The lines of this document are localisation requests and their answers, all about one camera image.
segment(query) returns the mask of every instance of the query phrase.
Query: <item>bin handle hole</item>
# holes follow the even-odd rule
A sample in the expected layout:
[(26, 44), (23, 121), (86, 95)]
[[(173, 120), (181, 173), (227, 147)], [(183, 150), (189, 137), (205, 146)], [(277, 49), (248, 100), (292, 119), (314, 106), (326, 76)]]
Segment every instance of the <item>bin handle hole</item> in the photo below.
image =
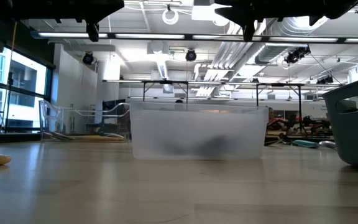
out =
[(358, 112), (358, 96), (337, 101), (336, 109), (341, 114)]

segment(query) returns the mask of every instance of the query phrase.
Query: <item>wooden floor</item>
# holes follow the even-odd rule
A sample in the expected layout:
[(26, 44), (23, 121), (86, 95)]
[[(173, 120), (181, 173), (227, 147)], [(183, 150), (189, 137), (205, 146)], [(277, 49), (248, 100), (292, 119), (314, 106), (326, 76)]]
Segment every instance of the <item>wooden floor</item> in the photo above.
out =
[(330, 149), (138, 161), (126, 144), (1, 144), (0, 223), (358, 223), (358, 170)]

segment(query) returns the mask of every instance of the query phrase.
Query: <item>exposed ceiling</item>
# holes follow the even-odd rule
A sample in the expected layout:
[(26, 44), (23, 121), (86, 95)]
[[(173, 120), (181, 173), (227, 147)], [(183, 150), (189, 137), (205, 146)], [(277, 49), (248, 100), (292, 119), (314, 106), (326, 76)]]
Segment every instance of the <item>exposed ceiling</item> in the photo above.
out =
[[(182, 1), (182, 6), (172, 7), (181, 9), (186, 13), (179, 13), (179, 20), (175, 25), (168, 25), (162, 20), (164, 5), (150, 6), (145, 5), (145, 17), (140, 10), (140, 5), (128, 5), (129, 8), (123, 8), (120, 11), (111, 14), (99, 23), (101, 32), (154, 32), (154, 33), (189, 33), (189, 34), (225, 34), (229, 26), (219, 27), (211, 21), (191, 20), (192, 0)], [(57, 24), (54, 20), (30, 20), (29, 25), (38, 31), (47, 32), (84, 32), (85, 24), (79, 24), (75, 20), (62, 20)], [(348, 12), (339, 19), (327, 21), (324, 25), (317, 28), (312, 35), (318, 36), (358, 36), (358, 14)], [(71, 45), (91, 45), (95, 44), (89, 40), (68, 40)], [(100, 40), (97, 44), (111, 44), (121, 53), (123, 60), (126, 61), (126, 68), (122, 68), (122, 73), (150, 73), (156, 70), (155, 62), (143, 61), (142, 55), (147, 50), (146, 40)], [(185, 62), (185, 53), (187, 48), (194, 48), (198, 54), (197, 60), (202, 62), (211, 62), (219, 52), (221, 43), (219, 42), (185, 42), (168, 41), (170, 50), (175, 54), (171, 56), (172, 60), (167, 62), (169, 70), (187, 70), (193, 71), (195, 62)], [(289, 70), (282, 66), (282, 58), (278, 58), (277, 66), (266, 67), (259, 77), (260, 82), (285, 82), (288, 76), (292, 82), (305, 82), (313, 75), (318, 75), (326, 69), (333, 69), (334, 76), (340, 82), (347, 81), (346, 68), (354, 66), (358, 62), (358, 45), (310, 45), (311, 52), (316, 59), (308, 56), (299, 64), (294, 65)]]

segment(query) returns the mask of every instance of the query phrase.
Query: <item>gray plastic bin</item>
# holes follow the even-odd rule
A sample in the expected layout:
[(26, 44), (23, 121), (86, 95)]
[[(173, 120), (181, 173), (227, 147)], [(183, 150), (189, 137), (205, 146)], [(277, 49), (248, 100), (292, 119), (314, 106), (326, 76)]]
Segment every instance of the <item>gray plastic bin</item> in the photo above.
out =
[(346, 113), (338, 101), (358, 96), (358, 82), (342, 86), (323, 95), (339, 157), (358, 166), (358, 111)]

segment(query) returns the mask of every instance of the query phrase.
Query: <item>ceiling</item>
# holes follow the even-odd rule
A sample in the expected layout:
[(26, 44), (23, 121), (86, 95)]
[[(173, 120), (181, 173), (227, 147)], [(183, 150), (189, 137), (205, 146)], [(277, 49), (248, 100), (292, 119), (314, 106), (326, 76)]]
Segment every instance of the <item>ceiling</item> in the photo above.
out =
[[(166, 6), (145, 5), (145, 17), (140, 11), (140, 5), (127, 5), (109, 17), (103, 19), (100, 25), (100, 32), (154, 32), (154, 33), (181, 33), (181, 34), (225, 34), (229, 26), (219, 27), (211, 21), (191, 20), (192, 0), (182, 0), (182, 6), (172, 7), (173, 9), (183, 10), (179, 12), (179, 20), (175, 25), (168, 25), (162, 20), (162, 13)], [(54, 20), (30, 20), (29, 25), (38, 31), (47, 32), (85, 32), (85, 23), (77, 23), (75, 20), (65, 19), (61, 24)], [(358, 14), (348, 12), (339, 19), (327, 21), (320, 28), (316, 29), (312, 35), (318, 36), (358, 36)], [(92, 45), (89, 40), (68, 40), (71, 45)], [(142, 55), (146, 54), (146, 40), (100, 40), (97, 44), (114, 45), (116, 50), (122, 55), (126, 66), (122, 67), (122, 73), (150, 73), (156, 70), (155, 62), (144, 61)], [(193, 71), (194, 66), (199, 62), (211, 62), (219, 52), (221, 43), (219, 42), (186, 42), (168, 41), (170, 50), (175, 54), (172, 60), (167, 61), (169, 70)], [(194, 48), (198, 54), (197, 62), (185, 62), (187, 48)], [(289, 70), (282, 66), (282, 58), (262, 70), (264, 75), (259, 77), (260, 82), (285, 82), (290, 77), (292, 82), (306, 82), (310, 77), (333, 69), (334, 76), (340, 82), (347, 81), (347, 68), (354, 66), (358, 62), (358, 45), (321, 45), (310, 44), (313, 57), (304, 58), (299, 64), (294, 65)]]

